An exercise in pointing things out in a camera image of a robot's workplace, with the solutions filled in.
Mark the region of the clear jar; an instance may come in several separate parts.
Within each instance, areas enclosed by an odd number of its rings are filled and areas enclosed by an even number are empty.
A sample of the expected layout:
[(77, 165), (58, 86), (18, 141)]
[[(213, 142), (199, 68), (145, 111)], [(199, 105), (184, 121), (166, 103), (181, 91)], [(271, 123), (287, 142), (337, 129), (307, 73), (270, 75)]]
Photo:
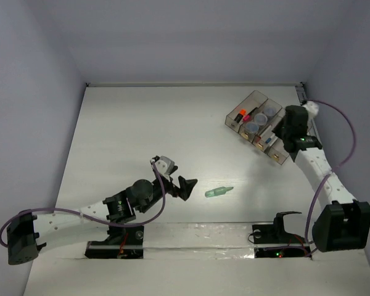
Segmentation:
[(244, 125), (244, 133), (246, 134), (257, 134), (259, 129), (260, 129), (259, 125), (253, 121), (247, 122)]
[(265, 105), (263, 108), (263, 113), (268, 118), (273, 118), (277, 114), (277, 112), (278, 112), (277, 108), (273, 105)]
[(268, 122), (268, 117), (263, 114), (263, 113), (258, 113), (254, 116), (253, 121), (258, 125), (258, 126), (265, 126)]

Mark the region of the green utility knife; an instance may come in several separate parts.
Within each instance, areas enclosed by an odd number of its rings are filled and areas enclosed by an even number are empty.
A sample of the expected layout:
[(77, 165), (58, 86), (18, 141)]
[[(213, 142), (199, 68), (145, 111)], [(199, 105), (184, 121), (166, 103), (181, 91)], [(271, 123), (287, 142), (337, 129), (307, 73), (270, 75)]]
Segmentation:
[(210, 189), (209, 191), (205, 192), (205, 197), (206, 198), (211, 198), (211, 197), (217, 197), (221, 195), (225, 195), (227, 192), (233, 190), (234, 188), (232, 186), (229, 187), (218, 187), (214, 189)]

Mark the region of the red capped white pen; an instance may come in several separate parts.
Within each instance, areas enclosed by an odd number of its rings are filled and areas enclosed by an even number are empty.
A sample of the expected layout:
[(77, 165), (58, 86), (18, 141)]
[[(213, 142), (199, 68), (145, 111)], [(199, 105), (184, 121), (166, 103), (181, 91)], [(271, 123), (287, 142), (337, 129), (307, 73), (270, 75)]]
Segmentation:
[(266, 129), (259, 135), (258, 141), (260, 141), (266, 134), (268, 134), (272, 129), (272, 125), (266, 127)]

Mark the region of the pink highlighter marker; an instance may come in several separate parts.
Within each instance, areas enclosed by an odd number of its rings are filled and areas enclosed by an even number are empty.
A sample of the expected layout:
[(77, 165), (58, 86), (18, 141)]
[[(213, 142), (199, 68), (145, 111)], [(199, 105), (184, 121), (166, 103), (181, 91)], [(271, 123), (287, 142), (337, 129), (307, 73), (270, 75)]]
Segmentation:
[(242, 119), (242, 123), (247, 123), (247, 122), (250, 122), (253, 120), (253, 117), (255, 116), (255, 114), (259, 111), (259, 108), (258, 107), (255, 107), (254, 109), (252, 109), (247, 115), (245, 115)]

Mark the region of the orange highlighter marker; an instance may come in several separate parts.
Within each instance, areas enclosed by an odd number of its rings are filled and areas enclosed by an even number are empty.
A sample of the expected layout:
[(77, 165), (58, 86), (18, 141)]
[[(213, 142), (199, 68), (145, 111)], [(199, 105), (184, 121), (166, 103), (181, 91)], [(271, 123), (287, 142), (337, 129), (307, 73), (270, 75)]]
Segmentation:
[(241, 109), (239, 113), (236, 115), (234, 121), (236, 123), (240, 123), (240, 121), (243, 119), (243, 117), (246, 115), (247, 111), (246, 109)]

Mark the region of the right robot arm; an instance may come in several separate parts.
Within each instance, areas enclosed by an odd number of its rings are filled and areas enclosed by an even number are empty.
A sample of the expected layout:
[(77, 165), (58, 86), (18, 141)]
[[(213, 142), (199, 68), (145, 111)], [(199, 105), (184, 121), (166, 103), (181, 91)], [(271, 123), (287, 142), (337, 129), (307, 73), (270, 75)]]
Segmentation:
[(321, 142), (308, 133), (308, 122), (317, 116), (318, 104), (308, 101), (287, 106), (273, 130), (314, 191), (304, 239), (320, 252), (364, 249), (370, 230), (370, 204), (358, 201), (336, 174), (354, 154), (357, 142), (344, 160), (330, 166)]

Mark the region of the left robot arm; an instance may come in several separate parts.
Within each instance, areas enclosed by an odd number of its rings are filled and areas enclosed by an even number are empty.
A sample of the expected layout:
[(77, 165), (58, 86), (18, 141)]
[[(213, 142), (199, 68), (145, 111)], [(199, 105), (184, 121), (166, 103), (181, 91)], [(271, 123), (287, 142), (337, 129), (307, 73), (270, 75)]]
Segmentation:
[(164, 172), (156, 163), (152, 171), (153, 181), (139, 179), (111, 197), (76, 210), (36, 208), (19, 212), (0, 229), (0, 244), (7, 250), (8, 264), (21, 265), (41, 253), (79, 242), (103, 240), (116, 244), (126, 237), (127, 229), (155, 221), (162, 211), (138, 223), (137, 213), (146, 213), (157, 202), (165, 205), (167, 195), (186, 201), (198, 182), (179, 176), (175, 184), (173, 171)]

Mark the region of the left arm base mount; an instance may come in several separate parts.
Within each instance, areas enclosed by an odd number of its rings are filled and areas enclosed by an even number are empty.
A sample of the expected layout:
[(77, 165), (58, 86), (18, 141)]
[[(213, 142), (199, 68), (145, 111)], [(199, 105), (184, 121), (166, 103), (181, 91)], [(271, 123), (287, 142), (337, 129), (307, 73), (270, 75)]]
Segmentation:
[(85, 250), (88, 259), (143, 259), (144, 226), (113, 228), (104, 241), (90, 241)]

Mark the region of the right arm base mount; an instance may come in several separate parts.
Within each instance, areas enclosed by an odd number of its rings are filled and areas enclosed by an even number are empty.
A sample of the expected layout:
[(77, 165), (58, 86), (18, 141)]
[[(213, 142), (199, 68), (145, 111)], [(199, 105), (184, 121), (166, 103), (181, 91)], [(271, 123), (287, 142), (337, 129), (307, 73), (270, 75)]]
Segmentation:
[(253, 224), (247, 240), (254, 246), (255, 258), (311, 257), (311, 249), (305, 239), (287, 232), (284, 226), (285, 216), (299, 214), (301, 212), (279, 212), (272, 222)]

